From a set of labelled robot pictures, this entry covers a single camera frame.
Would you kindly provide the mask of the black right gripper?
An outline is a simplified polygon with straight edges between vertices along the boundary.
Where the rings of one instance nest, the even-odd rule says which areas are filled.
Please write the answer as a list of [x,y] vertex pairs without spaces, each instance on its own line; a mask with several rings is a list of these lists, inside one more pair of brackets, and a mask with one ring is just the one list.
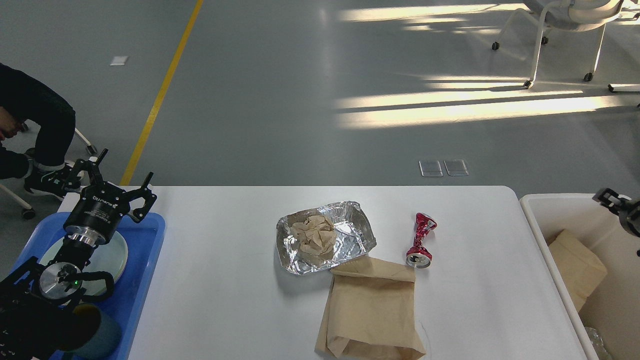
[[640,200],[630,199],[609,187],[602,187],[592,200],[611,214],[619,214],[619,222],[628,234],[640,237]]

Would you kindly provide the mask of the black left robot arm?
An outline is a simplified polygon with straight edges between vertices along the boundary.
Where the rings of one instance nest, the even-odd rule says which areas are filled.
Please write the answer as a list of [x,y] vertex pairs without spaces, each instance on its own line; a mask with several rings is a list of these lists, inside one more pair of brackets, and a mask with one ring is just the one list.
[[115,351],[122,339],[117,322],[98,303],[115,292],[109,271],[87,271],[91,257],[110,243],[122,219],[141,223],[157,200],[150,188],[153,173],[142,185],[125,190],[103,180],[96,159],[75,162],[67,178],[73,184],[85,172],[89,185],[62,224],[64,237],[54,257],[41,264],[32,256],[1,281],[1,358],[48,360],[55,352],[100,359]]

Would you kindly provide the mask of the person's bare hand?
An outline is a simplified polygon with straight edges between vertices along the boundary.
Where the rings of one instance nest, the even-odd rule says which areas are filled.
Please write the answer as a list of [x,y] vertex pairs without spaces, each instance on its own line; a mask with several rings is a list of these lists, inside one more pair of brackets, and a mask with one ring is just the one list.
[[11,139],[22,131],[22,125],[4,107],[0,107],[0,141]]

